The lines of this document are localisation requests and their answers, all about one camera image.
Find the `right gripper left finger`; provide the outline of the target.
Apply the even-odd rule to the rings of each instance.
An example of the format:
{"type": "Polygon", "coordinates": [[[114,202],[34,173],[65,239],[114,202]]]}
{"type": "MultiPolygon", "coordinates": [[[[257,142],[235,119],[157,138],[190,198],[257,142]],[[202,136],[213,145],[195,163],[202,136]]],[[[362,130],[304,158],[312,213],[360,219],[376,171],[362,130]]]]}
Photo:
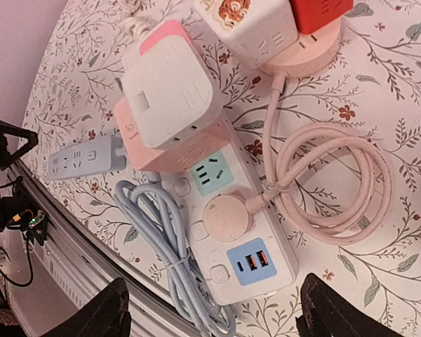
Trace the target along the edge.
{"type": "Polygon", "coordinates": [[[118,277],[67,322],[65,336],[130,336],[126,282],[118,277]]]}

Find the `grey-blue power strip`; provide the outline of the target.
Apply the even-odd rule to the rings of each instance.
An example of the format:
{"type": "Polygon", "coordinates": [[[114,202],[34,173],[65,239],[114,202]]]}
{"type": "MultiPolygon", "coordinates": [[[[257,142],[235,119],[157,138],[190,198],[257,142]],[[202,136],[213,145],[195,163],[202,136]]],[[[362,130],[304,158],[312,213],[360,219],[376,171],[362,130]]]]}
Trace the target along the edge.
{"type": "Polygon", "coordinates": [[[126,168],[123,141],[102,136],[66,147],[48,157],[48,179],[65,180],[126,168]]]}

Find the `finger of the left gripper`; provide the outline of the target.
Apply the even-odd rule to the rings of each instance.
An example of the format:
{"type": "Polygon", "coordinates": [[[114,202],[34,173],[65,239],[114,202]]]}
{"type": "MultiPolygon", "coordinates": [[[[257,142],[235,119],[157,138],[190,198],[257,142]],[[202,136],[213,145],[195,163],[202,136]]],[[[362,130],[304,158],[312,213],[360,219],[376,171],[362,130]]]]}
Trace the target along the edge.
{"type": "Polygon", "coordinates": [[[12,166],[38,143],[36,132],[0,120],[0,172],[12,166]]]}

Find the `white square plug adapter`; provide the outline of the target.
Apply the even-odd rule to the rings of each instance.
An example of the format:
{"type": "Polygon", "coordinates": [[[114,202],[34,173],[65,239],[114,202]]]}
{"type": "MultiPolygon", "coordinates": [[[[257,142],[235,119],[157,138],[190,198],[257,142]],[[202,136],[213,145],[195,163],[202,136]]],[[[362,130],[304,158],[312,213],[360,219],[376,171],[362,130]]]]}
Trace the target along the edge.
{"type": "Polygon", "coordinates": [[[123,92],[148,148],[167,150],[174,139],[186,140],[220,116],[220,90],[181,37],[166,37],[144,55],[133,46],[122,63],[123,92]]]}

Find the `pink plug adapter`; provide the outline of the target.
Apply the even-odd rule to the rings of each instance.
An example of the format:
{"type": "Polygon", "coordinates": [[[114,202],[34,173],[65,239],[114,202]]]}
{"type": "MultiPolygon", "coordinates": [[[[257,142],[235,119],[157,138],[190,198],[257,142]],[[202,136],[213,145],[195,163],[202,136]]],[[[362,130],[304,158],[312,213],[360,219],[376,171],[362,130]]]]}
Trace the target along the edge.
{"type": "Polygon", "coordinates": [[[190,46],[194,42],[190,38],[186,29],[177,20],[168,20],[159,23],[149,34],[148,37],[140,44],[139,53],[144,55],[149,49],[155,46],[160,40],[169,36],[179,36],[189,43],[190,46]]]}

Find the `white power strip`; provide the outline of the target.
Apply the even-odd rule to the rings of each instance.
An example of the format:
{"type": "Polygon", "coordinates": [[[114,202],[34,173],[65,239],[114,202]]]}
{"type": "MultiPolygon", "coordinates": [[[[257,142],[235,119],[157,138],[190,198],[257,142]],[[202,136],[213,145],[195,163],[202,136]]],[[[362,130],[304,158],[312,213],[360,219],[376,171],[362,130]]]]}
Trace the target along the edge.
{"type": "Polygon", "coordinates": [[[191,254],[218,305],[274,293],[296,280],[298,260],[272,205],[246,202],[262,183],[227,118],[230,142],[182,173],[162,174],[179,203],[191,254]]]}

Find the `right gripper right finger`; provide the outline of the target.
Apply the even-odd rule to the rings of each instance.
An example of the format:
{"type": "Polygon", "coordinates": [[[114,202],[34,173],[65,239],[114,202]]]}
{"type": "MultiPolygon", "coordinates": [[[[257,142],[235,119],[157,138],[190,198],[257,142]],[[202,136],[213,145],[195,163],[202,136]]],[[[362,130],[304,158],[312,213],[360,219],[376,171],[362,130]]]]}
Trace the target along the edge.
{"type": "Polygon", "coordinates": [[[356,309],[314,273],[305,277],[300,300],[302,315],[295,319],[300,336],[400,336],[356,309]]]}

